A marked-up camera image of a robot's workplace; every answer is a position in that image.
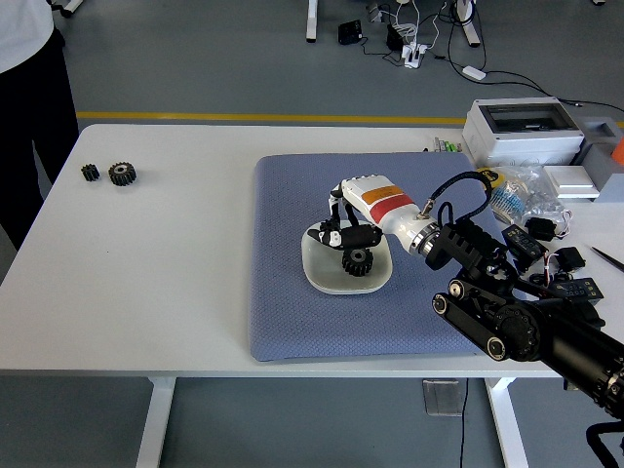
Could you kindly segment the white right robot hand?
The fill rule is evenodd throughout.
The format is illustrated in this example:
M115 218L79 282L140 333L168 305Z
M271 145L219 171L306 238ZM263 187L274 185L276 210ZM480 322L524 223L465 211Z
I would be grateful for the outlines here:
M376 246L384 234L396 236L412 255L428 255L439 233L432 217L383 175L343 180L330 194L331 217L307 235L339 251Z

